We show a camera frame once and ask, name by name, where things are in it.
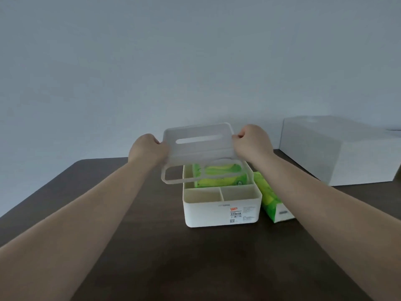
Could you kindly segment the person's left forearm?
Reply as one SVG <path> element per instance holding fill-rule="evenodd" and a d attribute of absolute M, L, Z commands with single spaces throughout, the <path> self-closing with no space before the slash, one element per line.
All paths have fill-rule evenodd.
<path fill-rule="evenodd" d="M 131 159 L 0 247 L 0 301 L 70 300 L 157 164 Z"/>

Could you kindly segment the person's left hand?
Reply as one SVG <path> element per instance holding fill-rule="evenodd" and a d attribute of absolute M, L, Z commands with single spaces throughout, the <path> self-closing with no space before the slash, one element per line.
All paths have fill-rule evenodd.
<path fill-rule="evenodd" d="M 167 159 L 169 145 L 166 142 L 157 145 L 153 142 L 153 137 L 153 134 L 144 134 L 133 143 L 128 154 L 128 163 L 152 169 Z"/>

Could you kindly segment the person's right forearm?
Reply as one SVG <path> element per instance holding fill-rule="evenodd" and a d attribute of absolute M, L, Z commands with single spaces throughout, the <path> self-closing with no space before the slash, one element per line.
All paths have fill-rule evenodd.
<path fill-rule="evenodd" d="M 401 301 L 401 220 L 272 152 L 247 161 L 335 263 L 375 301 Z"/>

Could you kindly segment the green tissue packet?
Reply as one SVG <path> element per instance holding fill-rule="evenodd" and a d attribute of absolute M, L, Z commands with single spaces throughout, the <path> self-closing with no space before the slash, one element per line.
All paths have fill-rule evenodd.
<path fill-rule="evenodd" d="M 238 163 L 201 167 L 192 165 L 193 177 L 199 179 L 194 182 L 194 188 L 240 186 L 249 183 L 248 175 Z"/>
<path fill-rule="evenodd" d="M 295 219 L 260 172 L 254 172 L 253 179 L 262 194 L 261 206 L 273 223 Z"/>

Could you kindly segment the large white box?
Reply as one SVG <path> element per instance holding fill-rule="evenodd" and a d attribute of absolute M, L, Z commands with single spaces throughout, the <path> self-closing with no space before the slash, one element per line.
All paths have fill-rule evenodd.
<path fill-rule="evenodd" d="M 330 186 L 393 181 L 401 166 L 401 136 L 336 116 L 285 118 L 279 149 Z"/>

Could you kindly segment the translucent white slotted lid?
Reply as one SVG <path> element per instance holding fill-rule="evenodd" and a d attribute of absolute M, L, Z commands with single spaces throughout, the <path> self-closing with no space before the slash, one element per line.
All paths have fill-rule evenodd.
<path fill-rule="evenodd" d="M 245 171 L 245 161 L 240 160 L 233 148 L 231 137 L 233 134 L 232 126 L 227 122 L 166 129 L 163 141 L 169 145 L 170 151 L 162 168 L 162 181 L 172 185 L 202 179 L 202 177 L 166 179 L 166 171 L 170 167 L 192 164 L 205 167 L 238 163 Z"/>

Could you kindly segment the person's right hand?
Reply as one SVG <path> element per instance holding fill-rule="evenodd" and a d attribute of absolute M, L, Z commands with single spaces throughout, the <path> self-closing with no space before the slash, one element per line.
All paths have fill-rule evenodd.
<path fill-rule="evenodd" d="M 254 124 L 245 125 L 245 136 L 232 135 L 233 148 L 238 157 L 249 162 L 258 162 L 274 156 L 273 146 L 266 131 Z"/>

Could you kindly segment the white plastic organizer box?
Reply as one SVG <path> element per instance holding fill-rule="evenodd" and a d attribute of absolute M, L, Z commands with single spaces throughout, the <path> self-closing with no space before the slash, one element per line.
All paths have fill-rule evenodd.
<path fill-rule="evenodd" d="M 212 227 L 256 223 L 262 194 L 251 167 L 244 162 L 249 184 L 195 188 L 183 184 L 184 220 L 188 227 Z"/>

